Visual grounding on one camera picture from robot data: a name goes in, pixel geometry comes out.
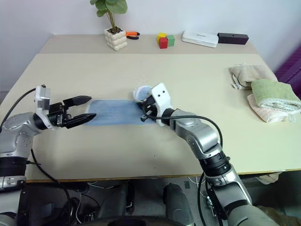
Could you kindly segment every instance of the green leaf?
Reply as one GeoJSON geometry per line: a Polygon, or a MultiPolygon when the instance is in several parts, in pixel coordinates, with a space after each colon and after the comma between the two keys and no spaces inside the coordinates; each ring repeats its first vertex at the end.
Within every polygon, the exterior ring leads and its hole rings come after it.
{"type": "Polygon", "coordinates": [[[106,10],[107,6],[105,5],[105,1],[104,0],[98,0],[95,4],[96,8],[100,11],[106,10]]]}
{"type": "Polygon", "coordinates": [[[96,2],[97,2],[97,0],[90,0],[91,5],[95,5],[96,2]]]}
{"type": "Polygon", "coordinates": [[[108,12],[107,9],[102,10],[102,11],[98,10],[98,11],[96,12],[96,14],[97,14],[98,17],[102,17],[106,12],[108,12]]]}
{"type": "Polygon", "coordinates": [[[107,8],[112,13],[124,14],[127,12],[127,2],[126,0],[118,0],[116,3],[111,4],[107,0],[105,1],[107,8]]]}
{"type": "Polygon", "coordinates": [[[105,1],[107,1],[108,3],[114,4],[114,3],[118,2],[119,0],[105,0],[105,1]]]}

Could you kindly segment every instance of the green block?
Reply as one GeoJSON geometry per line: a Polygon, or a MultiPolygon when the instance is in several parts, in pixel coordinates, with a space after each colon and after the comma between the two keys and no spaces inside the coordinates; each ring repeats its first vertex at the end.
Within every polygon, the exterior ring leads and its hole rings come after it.
{"type": "Polygon", "coordinates": [[[174,36],[173,35],[168,35],[166,37],[168,39],[168,46],[174,46],[174,36]]]}

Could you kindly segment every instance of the beige towel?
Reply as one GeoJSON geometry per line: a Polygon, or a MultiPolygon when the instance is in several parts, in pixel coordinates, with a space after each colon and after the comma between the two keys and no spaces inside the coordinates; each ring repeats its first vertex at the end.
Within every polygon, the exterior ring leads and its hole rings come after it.
{"type": "Polygon", "coordinates": [[[272,123],[283,121],[289,114],[287,112],[276,111],[268,108],[259,107],[256,104],[254,94],[248,95],[248,101],[251,108],[264,120],[265,122],[272,123]]]}
{"type": "Polygon", "coordinates": [[[236,89],[250,89],[252,81],[258,79],[278,81],[274,73],[263,65],[239,65],[231,67],[230,72],[235,82],[233,87],[236,89]]]}

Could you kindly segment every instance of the white box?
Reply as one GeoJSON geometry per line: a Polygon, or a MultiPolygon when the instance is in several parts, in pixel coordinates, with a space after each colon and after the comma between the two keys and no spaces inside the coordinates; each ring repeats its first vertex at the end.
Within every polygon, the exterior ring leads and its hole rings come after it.
{"type": "Polygon", "coordinates": [[[218,36],[202,32],[184,31],[182,41],[215,48],[218,43],[218,36]]]}

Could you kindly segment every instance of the yellow block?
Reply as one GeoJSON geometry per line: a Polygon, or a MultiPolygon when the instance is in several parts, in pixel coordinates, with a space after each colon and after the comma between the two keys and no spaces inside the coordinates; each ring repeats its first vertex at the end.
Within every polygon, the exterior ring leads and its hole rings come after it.
{"type": "Polygon", "coordinates": [[[159,43],[159,40],[160,38],[165,38],[167,35],[165,33],[159,33],[158,34],[158,43],[159,43]]]}

